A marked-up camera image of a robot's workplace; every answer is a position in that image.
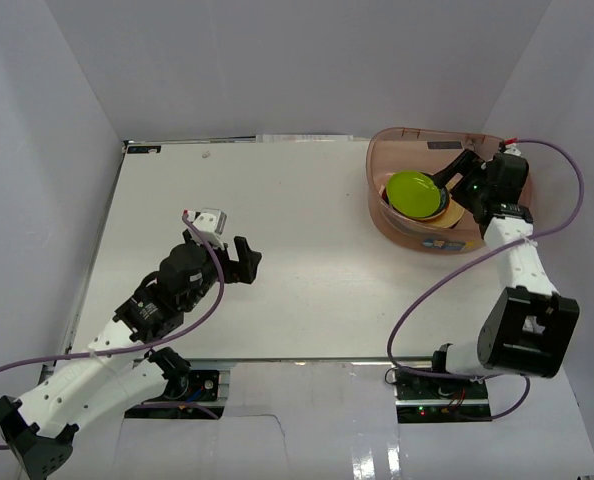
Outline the pink translucent plastic bin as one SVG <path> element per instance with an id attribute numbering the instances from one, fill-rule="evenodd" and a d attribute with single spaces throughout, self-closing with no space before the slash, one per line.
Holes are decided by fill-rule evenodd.
<path id="1" fill-rule="evenodd" d="M 417 171 L 430 177 L 444 169 L 464 149 L 473 150 L 489 161 L 507 147 L 516 148 L 510 140 L 483 134 L 408 128 L 379 132 L 371 139 L 366 157 L 368 204 L 374 224 L 391 241 L 428 253 L 452 255 L 486 246 L 477 223 L 467 210 L 454 228 L 432 227 L 426 224 L 432 217 L 413 219 L 395 210 L 386 196 L 385 186 L 393 174 L 401 171 Z M 530 197 L 528 173 L 520 196 L 521 204 L 528 207 Z"/>

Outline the beige bear plate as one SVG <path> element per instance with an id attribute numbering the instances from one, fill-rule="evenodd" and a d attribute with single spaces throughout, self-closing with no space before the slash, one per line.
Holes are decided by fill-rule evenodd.
<path id="1" fill-rule="evenodd" d="M 451 229 L 461 221 L 464 212 L 465 209 L 451 199 L 443 213 L 428 220 L 426 224 L 436 228 Z"/>

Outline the white paper sheets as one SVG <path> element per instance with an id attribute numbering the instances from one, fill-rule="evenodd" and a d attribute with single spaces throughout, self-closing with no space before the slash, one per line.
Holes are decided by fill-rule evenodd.
<path id="1" fill-rule="evenodd" d="M 353 135 L 344 134 L 258 134 L 256 143 L 309 143 L 309 142 L 352 142 Z"/>

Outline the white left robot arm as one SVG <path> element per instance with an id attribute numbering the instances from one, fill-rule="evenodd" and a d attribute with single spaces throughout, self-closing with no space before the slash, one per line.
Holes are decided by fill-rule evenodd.
<path id="1" fill-rule="evenodd" d="M 103 417 L 186 392 L 189 362 L 151 345 L 179 328 L 213 285 L 254 282 L 261 253 L 241 236 L 234 245 L 232 260 L 225 247 L 208 250 L 186 234 L 116 309 L 85 357 L 18 398 L 0 398 L 0 433 L 28 478 L 56 472 L 72 455 L 76 435 Z"/>

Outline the lime green plate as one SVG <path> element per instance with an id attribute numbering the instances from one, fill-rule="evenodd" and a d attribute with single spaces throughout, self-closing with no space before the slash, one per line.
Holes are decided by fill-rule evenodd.
<path id="1" fill-rule="evenodd" d="M 395 210 L 413 219 L 435 216 L 443 206 L 441 190 L 428 175 L 417 171 L 393 174 L 385 192 Z"/>

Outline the blue white patterned plate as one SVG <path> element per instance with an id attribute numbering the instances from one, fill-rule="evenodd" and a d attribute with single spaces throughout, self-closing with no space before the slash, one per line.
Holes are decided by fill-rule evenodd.
<path id="1" fill-rule="evenodd" d="M 431 215 L 432 218 L 435 218 L 445 212 L 450 201 L 450 193 L 448 188 L 446 187 L 448 181 L 444 178 L 441 172 L 432 174 L 430 176 L 430 179 L 439 191 L 439 204 L 436 210 Z"/>

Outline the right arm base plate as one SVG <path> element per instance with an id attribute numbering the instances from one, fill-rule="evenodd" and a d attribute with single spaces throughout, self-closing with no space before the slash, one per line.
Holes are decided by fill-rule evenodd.
<path id="1" fill-rule="evenodd" d="M 392 367 L 384 375 L 387 384 L 396 390 L 399 400 L 453 400 L 465 394 L 465 400 L 487 400 L 488 390 L 484 383 L 468 380 L 438 379 L 402 372 Z"/>

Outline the black label sticker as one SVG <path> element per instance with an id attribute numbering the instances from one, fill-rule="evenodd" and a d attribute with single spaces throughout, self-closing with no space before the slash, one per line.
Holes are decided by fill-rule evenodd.
<path id="1" fill-rule="evenodd" d="M 161 152 L 160 145 L 129 145 L 127 154 L 158 154 Z"/>

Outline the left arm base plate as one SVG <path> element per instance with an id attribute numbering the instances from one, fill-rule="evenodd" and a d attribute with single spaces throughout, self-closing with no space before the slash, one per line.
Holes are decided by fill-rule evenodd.
<path id="1" fill-rule="evenodd" d="M 191 370 L 166 387 L 164 397 L 172 401 L 202 402 L 218 398 L 220 372 L 218 370 Z"/>

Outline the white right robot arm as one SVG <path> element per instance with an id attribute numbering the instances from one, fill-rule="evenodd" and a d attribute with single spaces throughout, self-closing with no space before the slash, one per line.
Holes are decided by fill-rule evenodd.
<path id="1" fill-rule="evenodd" d="M 532 241 L 533 217 L 520 202 L 528 173 L 528 162 L 507 147 L 489 161 L 466 149 L 432 177 L 441 187 L 456 182 L 451 197 L 472 214 L 495 253 L 502 287 L 477 340 L 447 343 L 434 352 L 428 384 L 440 398 L 461 391 L 464 376 L 552 378 L 563 362 L 580 308 L 559 294 Z"/>

